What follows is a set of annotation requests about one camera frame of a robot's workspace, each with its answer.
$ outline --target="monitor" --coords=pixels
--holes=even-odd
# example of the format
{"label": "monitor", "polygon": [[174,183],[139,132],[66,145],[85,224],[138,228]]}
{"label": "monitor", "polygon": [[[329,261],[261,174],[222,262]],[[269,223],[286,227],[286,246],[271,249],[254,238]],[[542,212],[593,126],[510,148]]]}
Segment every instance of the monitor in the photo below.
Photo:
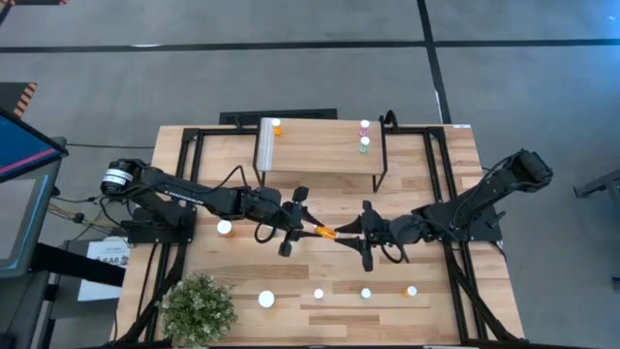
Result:
{"label": "monitor", "polygon": [[0,109],[0,183],[67,156],[67,149]]}

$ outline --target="black floor line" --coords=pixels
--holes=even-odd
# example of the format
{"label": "black floor line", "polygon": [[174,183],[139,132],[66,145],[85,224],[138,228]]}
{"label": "black floor line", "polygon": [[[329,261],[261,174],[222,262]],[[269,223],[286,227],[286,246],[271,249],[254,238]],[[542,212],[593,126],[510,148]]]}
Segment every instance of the black floor line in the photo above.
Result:
{"label": "black floor line", "polygon": [[444,88],[442,70],[439,66],[437,49],[435,49],[433,41],[433,32],[430,28],[430,18],[428,17],[428,11],[426,10],[426,3],[424,0],[418,0],[418,11],[422,24],[422,31],[424,32],[424,42],[426,43],[430,74],[433,78],[433,85],[435,86],[437,102],[439,104],[440,119],[442,123],[451,124],[452,117],[450,116],[450,108],[448,108],[448,97],[446,96],[446,89]]}
{"label": "black floor line", "polygon": [[474,40],[434,43],[437,48],[561,48],[620,46],[620,39],[567,39],[567,40]]}
{"label": "black floor line", "polygon": [[66,46],[66,47],[8,47],[0,53],[82,53],[82,52],[162,52],[255,49],[308,49],[308,48],[423,48],[422,41],[328,41],[289,43],[238,44],[177,44],[160,46]]}

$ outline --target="wooden plank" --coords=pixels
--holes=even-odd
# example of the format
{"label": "wooden plank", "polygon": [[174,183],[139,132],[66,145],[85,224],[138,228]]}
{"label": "wooden plank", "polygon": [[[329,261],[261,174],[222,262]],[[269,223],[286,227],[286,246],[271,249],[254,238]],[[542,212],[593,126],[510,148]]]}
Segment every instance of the wooden plank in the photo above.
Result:
{"label": "wooden plank", "polygon": [[[174,173],[182,127],[160,129],[153,166]],[[480,160],[471,129],[446,127],[449,155],[459,191],[475,185],[481,178]],[[236,165],[251,174],[255,138],[252,136],[212,136],[204,143],[199,182],[216,185]],[[435,157],[440,174],[439,147]],[[193,156],[190,147],[190,159]],[[361,211],[361,201],[371,200],[385,218],[395,218],[412,208],[434,201],[423,142],[419,136],[388,136],[389,171],[377,194],[370,181],[353,174],[321,176],[302,173],[270,173],[267,186],[279,189],[288,200],[298,185],[310,188],[306,201],[310,211],[329,226],[353,221]],[[189,175],[189,161],[186,176]],[[448,197],[445,176],[440,175],[443,195]],[[240,176],[228,185],[241,184]],[[458,342],[448,274],[442,246],[437,242],[406,246],[412,263],[395,265],[379,250],[375,270],[365,272],[359,254],[325,238],[303,239],[294,244],[290,258],[277,255],[279,234],[274,241],[257,244],[255,225],[234,222],[233,238],[215,233],[218,219],[199,209],[195,239],[189,246],[185,274],[209,271],[217,282],[232,284],[233,303],[239,321],[218,345],[316,345],[316,344],[453,344]],[[522,335],[512,287],[503,257],[488,243],[472,242],[472,259],[480,294],[509,331]],[[125,333],[136,318],[141,283],[150,253],[150,245],[132,250],[125,284],[118,307],[119,333]],[[159,252],[146,288],[150,299]],[[404,298],[405,287],[418,287],[418,295]],[[359,291],[372,290],[370,300],[362,300]],[[325,291],[315,300],[316,288]],[[270,290],[276,302],[261,309],[260,291]],[[469,333],[475,325],[469,301],[463,295]],[[162,319],[156,338],[161,338]]]}

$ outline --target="wooden tabletop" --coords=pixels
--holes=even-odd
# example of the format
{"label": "wooden tabletop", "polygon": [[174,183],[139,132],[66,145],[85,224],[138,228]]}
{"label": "wooden tabletop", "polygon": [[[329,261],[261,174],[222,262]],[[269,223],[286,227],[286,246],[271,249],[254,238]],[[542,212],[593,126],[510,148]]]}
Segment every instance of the wooden tabletop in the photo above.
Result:
{"label": "wooden tabletop", "polygon": [[[181,126],[160,129],[152,164],[174,174],[181,142]],[[446,126],[447,142],[457,190],[475,185],[482,176],[474,136],[470,128]],[[201,156],[199,183],[215,185],[236,165],[251,171],[253,136],[207,136]],[[443,173],[439,146],[435,143],[438,171]],[[308,173],[273,173],[268,185],[288,200],[298,185],[310,188],[305,202],[328,226],[349,223],[361,212],[362,200],[390,219],[412,208],[433,203],[428,166],[421,136],[387,136],[389,171],[381,192],[372,194],[367,175],[319,176]],[[193,156],[190,149],[188,159]],[[190,172],[186,164],[185,174]],[[448,198],[445,177],[441,178]],[[240,185],[238,176],[228,183]],[[185,274],[207,271],[218,282],[234,284],[233,302],[239,321],[220,345],[315,345],[315,344],[454,344],[458,342],[448,273],[442,246],[437,242],[408,245],[411,264],[392,264],[380,250],[375,267],[364,272],[360,256],[326,238],[308,238],[294,245],[290,258],[277,254],[282,234],[267,244],[253,239],[255,224],[236,222],[234,238],[221,238],[218,219],[199,210],[195,239],[189,245]],[[131,252],[123,291],[118,304],[118,330],[125,333],[136,319],[140,289],[152,245],[139,245]],[[472,242],[473,264],[480,295],[513,334],[523,335],[512,286],[502,255],[489,243]],[[159,249],[146,288],[150,299]],[[418,294],[404,298],[407,286]],[[370,300],[359,297],[362,288],[372,290]],[[316,288],[325,290],[321,301]],[[271,309],[260,309],[262,290],[275,294]],[[476,336],[471,305],[463,294],[470,337]],[[158,321],[157,338],[162,338]]]}
{"label": "wooden tabletop", "polygon": [[381,125],[370,122],[370,144],[359,152],[359,121],[282,118],[274,135],[272,118],[262,119],[257,151],[259,171],[379,175],[384,171]]}

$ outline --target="paper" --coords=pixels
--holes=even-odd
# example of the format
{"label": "paper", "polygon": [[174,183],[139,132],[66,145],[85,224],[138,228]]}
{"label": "paper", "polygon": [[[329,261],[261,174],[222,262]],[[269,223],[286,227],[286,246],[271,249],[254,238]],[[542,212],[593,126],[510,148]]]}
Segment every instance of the paper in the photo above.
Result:
{"label": "paper", "polygon": [[[90,242],[86,257],[126,269],[127,262],[129,261],[129,252],[130,249],[124,240],[111,238]],[[120,292],[120,287],[81,280],[77,300],[98,301],[117,299],[120,297]]]}

